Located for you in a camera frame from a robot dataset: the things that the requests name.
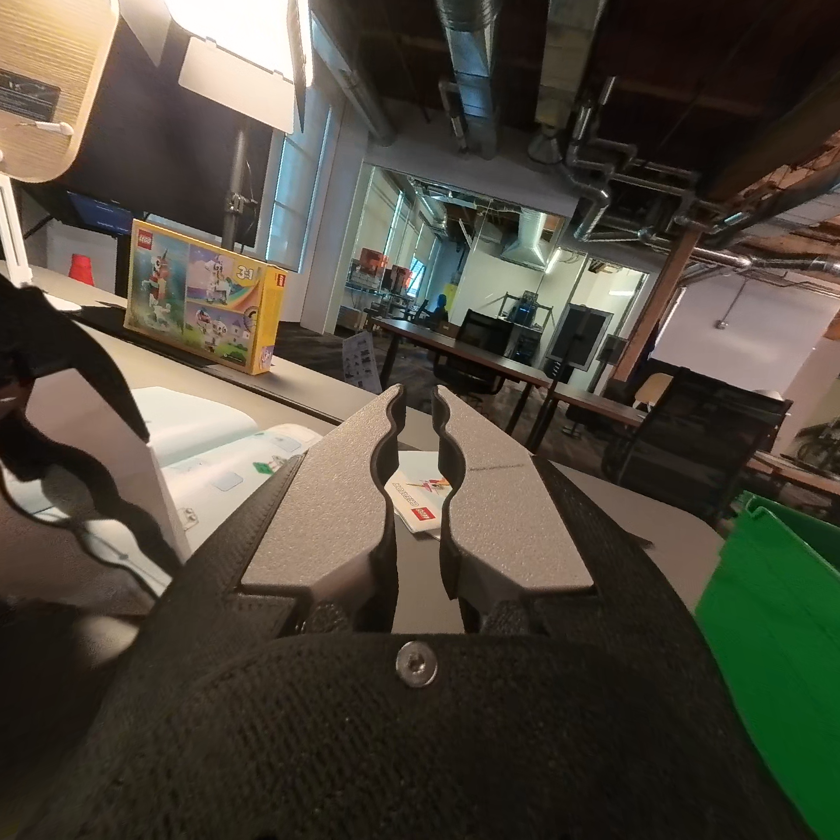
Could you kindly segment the dark screen on stand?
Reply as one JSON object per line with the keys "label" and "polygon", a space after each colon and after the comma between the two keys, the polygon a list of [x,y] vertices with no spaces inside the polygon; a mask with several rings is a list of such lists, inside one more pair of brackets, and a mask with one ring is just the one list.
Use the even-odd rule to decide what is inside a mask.
{"label": "dark screen on stand", "polygon": [[587,371],[613,320],[609,311],[567,303],[543,356],[542,371],[552,381],[567,382],[564,372]]}

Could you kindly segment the rounded wooden panel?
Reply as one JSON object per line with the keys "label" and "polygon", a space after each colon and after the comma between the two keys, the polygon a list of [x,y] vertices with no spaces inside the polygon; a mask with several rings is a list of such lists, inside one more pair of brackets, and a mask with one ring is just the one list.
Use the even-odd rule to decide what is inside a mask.
{"label": "rounded wooden panel", "polygon": [[77,157],[119,22],[116,1],[1,2],[1,172],[50,182]]}

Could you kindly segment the green plastic bin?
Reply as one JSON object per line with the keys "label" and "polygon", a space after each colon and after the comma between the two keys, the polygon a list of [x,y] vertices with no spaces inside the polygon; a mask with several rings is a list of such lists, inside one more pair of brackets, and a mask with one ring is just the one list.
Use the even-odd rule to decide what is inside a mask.
{"label": "green plastic bin", "polygon": [[839,838],[839,530],[745,491],[696,606],[754,745],[819,838]]}

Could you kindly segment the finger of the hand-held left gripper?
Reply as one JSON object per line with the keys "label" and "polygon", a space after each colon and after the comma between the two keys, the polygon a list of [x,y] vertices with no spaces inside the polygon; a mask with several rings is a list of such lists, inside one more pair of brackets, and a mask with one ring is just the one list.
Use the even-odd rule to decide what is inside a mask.
{"label": "finger of the hand-held left gripper", "polygon": [[1,278],[1,385],[33,384],[77,371],[142,440],[150,433],[127,381],[111,356],[36,287]]}
{"label": "finger of the hand-held left gripper", "polygon": [[116,413],[2,413],[2,594],[162,595],[188,545],[154,452]]}

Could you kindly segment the yellow lego set box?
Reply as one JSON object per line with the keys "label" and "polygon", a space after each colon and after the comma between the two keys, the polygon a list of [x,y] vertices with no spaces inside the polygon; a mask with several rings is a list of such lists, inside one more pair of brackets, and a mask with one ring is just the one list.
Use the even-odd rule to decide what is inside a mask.
{"label": "yellow lego set box", "polygon": [[284,269],[139,219],[131,246],[126,329],[247,375],[270,371]]}

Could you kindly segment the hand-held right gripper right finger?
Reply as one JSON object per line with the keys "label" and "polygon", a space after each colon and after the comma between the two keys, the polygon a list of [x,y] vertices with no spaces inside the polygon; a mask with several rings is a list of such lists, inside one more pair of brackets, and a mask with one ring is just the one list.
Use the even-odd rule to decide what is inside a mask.
{"label": "hand-held right gripper right finger", "polygon": [[595,590],[550,489],[525,447],[444,386],[434,390],[444,501],[440,575],[465,632],[499,605]]}

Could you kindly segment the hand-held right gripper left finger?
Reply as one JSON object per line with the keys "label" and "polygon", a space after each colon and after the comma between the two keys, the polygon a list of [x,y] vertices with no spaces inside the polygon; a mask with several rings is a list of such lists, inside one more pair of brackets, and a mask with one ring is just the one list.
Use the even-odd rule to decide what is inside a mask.
{"label": "hand-held right gripper left finger", "polygon": [[353,628],[391,632],[398,596],[393,503],[404,388],[393,385],[311,446],[240,580],[247,595],[328,602]]}

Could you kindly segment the metal light stand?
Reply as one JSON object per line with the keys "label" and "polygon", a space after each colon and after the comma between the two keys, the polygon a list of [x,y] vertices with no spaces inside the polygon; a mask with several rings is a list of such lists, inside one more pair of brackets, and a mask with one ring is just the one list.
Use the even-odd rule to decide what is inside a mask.
{"label": "metal light stand", "polygon": [[243,194],[246,176],[249,170],[248,150],[249,122],[245,119],[236,130],[233,163],[225,198],[221,247],[226,251],[233,251],[235,249],[240,219],[246,208],[254,204],[253,198],[248,198]]}

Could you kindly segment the long brown table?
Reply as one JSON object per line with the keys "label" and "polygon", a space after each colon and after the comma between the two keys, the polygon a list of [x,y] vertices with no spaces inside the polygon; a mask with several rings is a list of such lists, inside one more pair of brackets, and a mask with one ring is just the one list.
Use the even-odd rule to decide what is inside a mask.
{"label": "long brown table", "polygon": [[513,435],[532,390],[535,387],[547,387],[549,385],[549,380],[536,367],[510,360],[505,356],[491,353],[465,341],[435,333],[431,329],[419,327],[407,320],[373,318],[371,324],[391,336],[380,372],[382,389],[385,389],[388,385],[398,345],[402,339],[436,354],[476,364],[492,371],[496,378],[501,378],[504,381],[525,383],[526,386],[505,428],[506,433],[510,436]]}

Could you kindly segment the metal shelf rack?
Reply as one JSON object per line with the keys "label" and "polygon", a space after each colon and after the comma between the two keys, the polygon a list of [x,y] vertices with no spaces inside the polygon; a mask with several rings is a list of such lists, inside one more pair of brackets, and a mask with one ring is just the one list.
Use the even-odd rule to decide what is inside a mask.
{"label": "metal shelf rack", "polygon": [[554,321],[553,307],[539,303],[538,294],[533,291],[524,291],[519,296],[506,293],[497,317],[511,325],[505,357],[520,364],[532,364],[546,328]]}

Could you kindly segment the studio light panel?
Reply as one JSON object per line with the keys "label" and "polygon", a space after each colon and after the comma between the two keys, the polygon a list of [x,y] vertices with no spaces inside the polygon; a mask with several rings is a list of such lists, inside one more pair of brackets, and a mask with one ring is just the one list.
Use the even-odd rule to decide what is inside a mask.
{"label": "studio light panel", "polygon": [[190,36],[180,85],[273,130],[305,127],[313,81],[308,1],[166,1]]}

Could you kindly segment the dark monitor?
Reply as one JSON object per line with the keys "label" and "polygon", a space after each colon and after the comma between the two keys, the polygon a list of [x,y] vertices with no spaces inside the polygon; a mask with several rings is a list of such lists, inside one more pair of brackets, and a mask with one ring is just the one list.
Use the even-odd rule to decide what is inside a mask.
{"label": "dark monitor", "polygon": [[65,224],[113,237],[127,237],[133,231],[132,212],[117,203],[65,190],[68,204]]}

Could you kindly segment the silver vent hood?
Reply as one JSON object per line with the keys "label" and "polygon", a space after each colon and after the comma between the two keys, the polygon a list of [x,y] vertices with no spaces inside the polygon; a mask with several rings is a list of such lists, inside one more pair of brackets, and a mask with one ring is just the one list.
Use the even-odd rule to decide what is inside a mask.
{"label": "silver vent hood", "polygon": [[549,263],[549,246],[543,241],[548,220],[546,213],[523,208],[518,217],[518,231],[513,241],[499,254],[499,259],[517,266],[544,272]]}

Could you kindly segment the printed sign sheet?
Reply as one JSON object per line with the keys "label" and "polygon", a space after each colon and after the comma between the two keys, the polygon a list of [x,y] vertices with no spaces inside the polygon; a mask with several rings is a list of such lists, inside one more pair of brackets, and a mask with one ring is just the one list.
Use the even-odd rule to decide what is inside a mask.
{"label": "printed sign sheet", "polygon": [[346,384],[375,395],[382,393],[371,332],[362,330],[342,341],[342,371]]}

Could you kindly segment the black mesh office chair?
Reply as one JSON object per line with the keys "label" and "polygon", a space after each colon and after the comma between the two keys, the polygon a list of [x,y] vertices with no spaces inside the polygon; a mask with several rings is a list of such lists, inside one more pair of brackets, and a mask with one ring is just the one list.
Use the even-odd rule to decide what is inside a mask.
{"label": "black mesh office chair", "polygon": [[607,446],[602,473],[714,525],[748,462],[772,445],[791,406],[681,368],[641,425]]}

